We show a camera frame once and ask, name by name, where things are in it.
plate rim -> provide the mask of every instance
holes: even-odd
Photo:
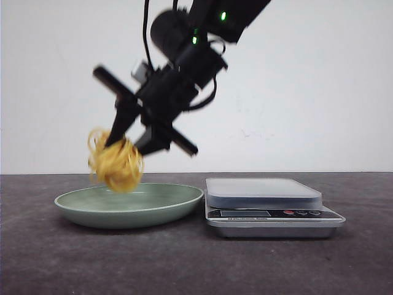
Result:
[[[122,211],[81,210],[81,209],[74,209],[74,208],[71,208],[71,207],[64,206],[64,205],[62,205],[62,204],[60,204],[58,202],[58,200],[60,198],[62,198],[65,195],[68,195],[68,194],[72,194],[72,193],[79,192],[79,191],[84,191],[84,190],[87,190],[87,189],[97,189],[97,188],[101,188],[101,187],[107,187],[107,186],[93,186],[93,187],[85,187],[83,189],[76,189],[76,190],[71,191],[71,192],[65,192],[64,194],[61,194],[61,195],[57,196],[53,202],[55,203],[55,205],[57,207],[59,207],[61,209],[64,209],[64,210],[68,210],[68,211],[76,211],[76,212],[84,212],[84,213],[100,213],[100,214],[102,214],[102,213],[104,213],[104,214],[112,214],[112,213],[116,214],[117,213],[118,214],[118,213],[138,213],[138,212],[147,212],[147,211],[158,211],[158,210],[174,208],[174,207],[178,207],[178,206],[181,206],[181,205],[186,205],[188,203],[196,202],[196,201],[198,201],[199,199],[201,199],[204,196],[204,191],[202,189],[200,189],[198,187],[195,187],[195,186],[188,186],[188,185],[185,185],[185,184],[174,184],[174,183],[140,183],[140,184],[160,184],[160,185],[164,184],[164,185],[169,185],[169,186],[191,187],[192,189],[198,190],[200,192],[200,194],[199,194],[198,197],[196,197],[196,198],[194,198],[192,200],[189,200],[189,201],[186,201],[186,202],[182,202],[182,203],[173,204],[173,205],[161,206],[161,207],[155,207],[155,208],[137,209],[137,210],[122,210]]]

scale button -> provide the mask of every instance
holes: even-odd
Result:
[[[300,215],[307,215],[307,212],[306,211],[303,211],[303,210],[298,210],[298,211],[296,211],[296,213],[297,214],[300,214]]]
[[[319,211],[309,211],[308,213],[312,215],[321,215],[321,212]]]

white wall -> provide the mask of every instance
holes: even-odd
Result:
[[[149,23],[166,7],[151,0]],[[115,116],[91,71],[104,63],[137,89],[142,11],[142,0],[2,1],[2,173],[88,172],[87,135]],[[146,171],[393,171],[392,15],[390,0],[272,0],[227,49],[215,101],[175,121],[199,154],[173,146]]]

green plate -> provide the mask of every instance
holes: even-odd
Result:
[[[174,221],[191,213],[203,196],[192,186],[141,183],[129,193],[106,186],[79,189],[55,199],[68,220],[100,229],[131,229]]]

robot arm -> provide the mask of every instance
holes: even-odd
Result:
[[[193,0],[189,13],[175,8],[162,12],[154,20],[150,36],[169,61],[162,69],[153,69],[151,63],[142,64],[136,77],[141,88],[135,94],[104,67],[97,67],[93,75],[117,95],[117,114],[106,146],[122,139],[140,115],[146,130],[135,145],[142,155],[168,150],[172,141],[188,154],[196,154],[198,148],[174,129],[172,122],[181,112],[200,109],[212,101],[216,75],[228,67],[221,54],[211,47],[214,41],[208,40],[208,33],[227,42],[238,42],[245,27],[269,2]],[[198,89],[211,80],[211,95],[190,105]]]

